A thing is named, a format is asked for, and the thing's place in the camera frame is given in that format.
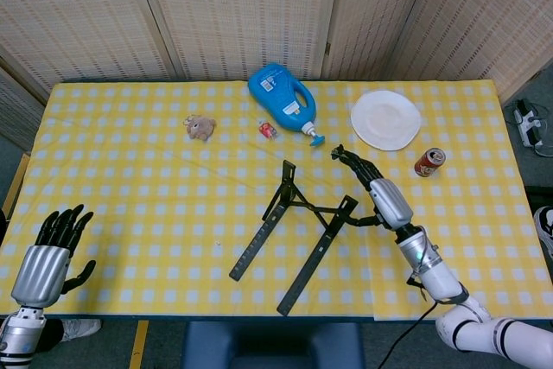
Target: black folding stand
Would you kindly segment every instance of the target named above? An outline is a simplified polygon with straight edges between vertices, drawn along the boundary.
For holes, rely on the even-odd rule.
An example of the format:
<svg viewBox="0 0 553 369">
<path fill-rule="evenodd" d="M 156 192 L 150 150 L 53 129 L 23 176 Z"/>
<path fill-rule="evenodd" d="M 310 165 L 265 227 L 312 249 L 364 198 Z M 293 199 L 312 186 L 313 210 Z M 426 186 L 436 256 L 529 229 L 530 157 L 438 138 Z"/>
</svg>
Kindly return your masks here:
<svg viewBox="0 0 553 369">
<path fill-rule="evenodd" d="M 251 264 L 251 261 L 261 249 L 261 246 L 267 240 L 272 230 L 275 229 L 275 226 L 282 218 L 288 207 L 306 207 L 310 211 L 313 211 L 317 219 L 325 227 L 325 232 L 322 234 L 321 239 L 319 239 L 319 242 L 311 252 L 311 255 L 309 255 L 307 262 L 303 265 L 296 279 L 276 308 L 281 315 L 288 315 L 292 307 L 294 307 L 298 297 L 307 285 L 309 279 L 324 257 L 325 252 L 327 252 L 327 249 L 330 247 L 334 237 L 338 234 L 338 231 L 344 223 L 348 223 L 353 226 L 375 226 L 380 224 L 380 220 L 376 216 L 362 219 L 351 218 L 349 215 L 357 206 L 358 202 L 348 195 L 344 196 L 344 199 L 337 208 L 316 207 L 309 203 L 305 196 L 303 196 L 302 192 L 300 192 L 300 189 L 298 189 L 294 184 L 295 171 L 296 166 L 294 164 L 288 162 L 287 160 L 283 161 L 283 178 L 263 215 L 262 219 L 264 223 L 259 228 L 256 235 L 253 237 L 250 244 L 244 250 L 237 263 L 234 267 L 232 267 L 232 270 L 229 273 L 229 276 L 236 281 L 244 275 L 246 269 Z M 334 214 L 330 224 L 325 221 L 321 213 Z"/>
</svg>

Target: gray floor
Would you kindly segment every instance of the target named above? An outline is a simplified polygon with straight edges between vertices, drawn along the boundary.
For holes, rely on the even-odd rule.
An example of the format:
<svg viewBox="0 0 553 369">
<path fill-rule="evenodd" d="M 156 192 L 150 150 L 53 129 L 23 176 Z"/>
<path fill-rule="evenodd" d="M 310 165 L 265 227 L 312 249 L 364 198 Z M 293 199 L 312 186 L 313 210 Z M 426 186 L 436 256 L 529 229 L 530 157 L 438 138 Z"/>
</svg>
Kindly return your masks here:
<svg viewBox="0 0 553 369">
<path fill-rule="evenodd" d="M 543 71 L 517 94 L 516 99 L 526 97 L 534 103 L 545 105 L 553 112 L 553 67 Z M 507 120 L 512 120 L 511 111 L 505 111 Z M 551 131 L 547 140 L 553 144 L 553 114 L 549 116 Z M 517 157 L 520 173 L 527 186 L 553 187 L 553 159 L 536 156 L 520 144 L 516 126 L 508 125 L 509 135 Z M 0 196 L 11 183 L 21 151 L 0 137 Z M 102 330 L 85 339 L 59 344 L 49 353 L 36 355 L 34 368 L 125 368 L 130 362 L 137 323 L 132 320 L 110 319 L 104 322 Z M 363 324 L 365 358 L 368 368 L 377 367 L 391 343 L 408 327 L 403 323 Z M 551 330 L 548 322 L 540 327 Z M 182 338 L 186 323 L 182 321 L 151 321 L 144 349 L 144 369 L 176 368 L 181 357 Z M 483 353 L 458 353 L 446 347 L 438 338 L 434 325 L 423 323 L 397 347 L 386 364 L 387 368 L 417 369 L 465 369 L 486 367 L 510 369 L 521 366 Z"/>
</svg>

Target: white sneaker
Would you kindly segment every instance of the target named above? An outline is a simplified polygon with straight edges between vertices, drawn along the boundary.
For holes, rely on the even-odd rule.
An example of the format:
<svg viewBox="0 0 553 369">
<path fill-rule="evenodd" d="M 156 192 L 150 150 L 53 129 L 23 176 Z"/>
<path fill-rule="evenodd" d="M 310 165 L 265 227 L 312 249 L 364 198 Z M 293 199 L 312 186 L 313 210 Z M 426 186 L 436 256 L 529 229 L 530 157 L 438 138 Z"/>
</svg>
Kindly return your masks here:
<svg viewBox="0 0 553 369">
<path fill-rule="evenodd" d="M 536 210 L 534 222 L 536 222 L 537 236 L 553 258 L 553 207 L 540 207 Z"/>
<path fill-rule="evenodd" d="M 102 321 L 98 319 L 69 319 L 61 320 L 63 337 L 61 341 L 69 341 L 79 337 L 90 336 L 102 328 Z"/>
</svg>

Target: robotic arm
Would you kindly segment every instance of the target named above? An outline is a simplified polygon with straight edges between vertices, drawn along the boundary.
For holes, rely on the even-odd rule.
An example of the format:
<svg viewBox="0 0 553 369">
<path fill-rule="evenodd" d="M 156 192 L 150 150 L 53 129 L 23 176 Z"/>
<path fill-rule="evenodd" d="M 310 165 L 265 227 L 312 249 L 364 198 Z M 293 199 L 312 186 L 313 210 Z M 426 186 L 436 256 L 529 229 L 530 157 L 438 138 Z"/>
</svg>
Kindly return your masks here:
<svg viewBox="0 0 553 369">
<path fill-rule="evenodd" d="M 29 367 L 46 324 L 43 309 L 92 274 L 96 261 L 89 261 L 76 278 L 65 279 L 80 236 L 93 215 L 86 213 L 75 224 L 82 210 L 83 206 L 78 205 L 61 215 L 57 211 L 50 214 L 35 244 L 27 250 L 11 291 L 21 307 L 6 318 L 0 329 L 0 367 Z"/>
<path fill-rule="evenodd" d="M 553 367 L 553 333 L 508 318 L 493 319 L 486 308 L 468 294 L 432 245 L 421 226 L 413 226 L 410 209 L 399 189 L 385 179 L 371 162 L 340 145 L 332 158 L 349 166 L 359 178 L 375 206 L 384 227 L 396 233 L 396 244 L 418 277 L 439 303 L 454 304 L 436 322 L 440 338 L 460 352 L 496 353 L 532 369 Z"/>
</svg>

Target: table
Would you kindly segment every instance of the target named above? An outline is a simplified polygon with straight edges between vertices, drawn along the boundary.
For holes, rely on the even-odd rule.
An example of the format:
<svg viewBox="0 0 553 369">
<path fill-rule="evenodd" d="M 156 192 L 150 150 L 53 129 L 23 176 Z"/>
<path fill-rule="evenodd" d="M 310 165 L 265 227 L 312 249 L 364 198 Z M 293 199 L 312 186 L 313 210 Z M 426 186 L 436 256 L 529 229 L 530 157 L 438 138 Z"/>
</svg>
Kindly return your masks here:
<svg viewBox="0 0 553 369">
<path fill-rule="evenodd" d="M 310 201 L 372 203 L 330 150 L 374 161 L 411 204 L 450 267 L 496 315 L 547 318 L 553 289 L 492 81 L 306 82 L 327 142 L 276 127 L 246 83 L 60 84 L 52 91 L 22 192 L 0 251 L 0 313 L 28 245 L 53 210 L 84 203 L 95 212 L 71 264 L 95 258 L 81 288 L 48 312 L 91 315 L 274 315 L 322 233 L 309 211 L 291 208 L 239 283 L 228 272 L 261 225 L 280 183 L 282 161 L 297 166 Z M 382 152 L 354 134 L 349 111 L 363 93 L 391 89 L 411 99 L 423 126 L 407 148 Z M 214 117 L 207 143 L 190 140 L 182 121 Z M 421 178 L 416 159 L 440 147 L 448 160 Z M 344 226 L 290 315 L 411 319 L 429 305 L 384 228 Z"/>
</svg>

